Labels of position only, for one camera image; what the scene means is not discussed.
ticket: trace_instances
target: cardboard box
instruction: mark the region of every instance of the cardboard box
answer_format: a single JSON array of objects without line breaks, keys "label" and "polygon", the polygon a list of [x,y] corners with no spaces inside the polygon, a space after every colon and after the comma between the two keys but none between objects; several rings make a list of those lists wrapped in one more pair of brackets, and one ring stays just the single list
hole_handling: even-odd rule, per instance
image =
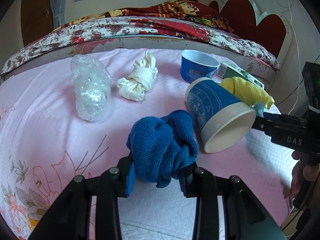
[{"label": "cardboard box", "polygon": [[220,67],[216,71],[216,74],[218,77],[222,79],[242,77],[244,80],[247,80],[255,86],[257,86],[258,88],[262,88],[264,90],[263,83],[261,83],[254,76],[250,75],[247,71],[243,70],[242,68],[231,62],[221,62]]}]

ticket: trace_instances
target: hand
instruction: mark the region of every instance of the hand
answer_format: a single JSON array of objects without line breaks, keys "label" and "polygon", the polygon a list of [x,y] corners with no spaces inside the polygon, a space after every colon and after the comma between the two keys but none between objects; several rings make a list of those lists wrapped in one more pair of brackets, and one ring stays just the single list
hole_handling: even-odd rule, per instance
[{"label": "hand", "polygon": [[[298,151],[294,151],[292,153],[292,158],[294,160],[298,160],[299,159]],[[303,169],[303,177],[308,181],[315,182],[317,177],[318,177],[319,170],[320,170],[320,165],[319,164],[307,165]],[[295,165],[295,167],[292,170],[292,182],[291,182],[291,189],[290,189],[291,198],[295,198],[297,196],[297,194],[299,193],[300,188],[301,188],[301,185],[300,185],[300,182],[299,182],[299,173],[300,173],[299,162],[297,162],[297,164]],[[316,185],[316,188],[315,188],[315,190],[313,192],[313,196],[312,196],[312,199],[311,199],[308,207],[310,209],[312,209],[319,202],[320,202],[320,178],[319,178],[318,183]]]}]

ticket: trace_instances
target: wall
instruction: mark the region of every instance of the wall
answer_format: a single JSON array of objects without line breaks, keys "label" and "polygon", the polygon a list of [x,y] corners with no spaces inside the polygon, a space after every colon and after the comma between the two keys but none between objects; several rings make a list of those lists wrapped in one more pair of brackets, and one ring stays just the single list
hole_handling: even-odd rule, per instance
[{"label": "wall", "polygon": [[[98,14],[125,7],[149,7],[169,0],[67,0],[65,22],[71,22],[91,14]],[[209,4],[211,0],[199,0]]]},{"label": "wall", "polygon": [[7,59],[23,47],[20,9],[21,0],[15,0],[0,22],[0,71]]},{"label": "wall", "polygon": [[[288,0],[254,0],[260,12],[273,10],[274,12],[282,13],[285,18],[290,21],[290,12],[287,11]],[[292,26],[297,36],[297,42],[300,53],[300,65],[301,71],[306,61],[314,62],[320,54],[320,34],[313,24],[308,13],[298,0],[293,0],[291,7],[292,12]],[[289,47],[289,51],[282,64],[282,71],[276,77],[269,93],[274,97],[276,103],[285,99],[298,85],[299,81],[299,63],[297,44],[294,34],[292,33],[292,42]],[[278,108],[284,114],[287,114],[293,107],[297,98],[297,91],[293,93],[286,101],[281,103]],[[303,83],[299,89],[299,98],[295,109],[292,111],[293,115],[301,115],[306,110],[307,97],[305,95],[305,89]]]}]

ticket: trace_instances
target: clear plastic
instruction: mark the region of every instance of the clear plastic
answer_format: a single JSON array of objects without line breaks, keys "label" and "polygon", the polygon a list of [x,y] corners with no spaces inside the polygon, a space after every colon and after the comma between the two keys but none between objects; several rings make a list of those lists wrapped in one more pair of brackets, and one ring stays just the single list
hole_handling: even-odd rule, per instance
[{"label": "clear plastic", "polygon": [[89,122],[103,121],[110,111],[111,76],[103,63],[92,56],[76,55],[71,60],[70,82],[76,92],[79,116]]}]

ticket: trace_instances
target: paper cup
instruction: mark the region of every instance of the paper cup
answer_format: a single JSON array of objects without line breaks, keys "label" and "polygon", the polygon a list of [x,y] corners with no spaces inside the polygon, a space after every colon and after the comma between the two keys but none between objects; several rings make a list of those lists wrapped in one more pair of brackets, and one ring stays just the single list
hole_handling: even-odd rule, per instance
[{"label": "paper cup", "polygon": [[207,153],[223,151],[240,141],[256,118],[254,109],[206,77],[189,85],[186,101]]},{"label": "paper cup", "polygon": [[220,66],[220,62],[201,51],[186,49],[181,56],[181,77],[188,83],[204,77]]}]

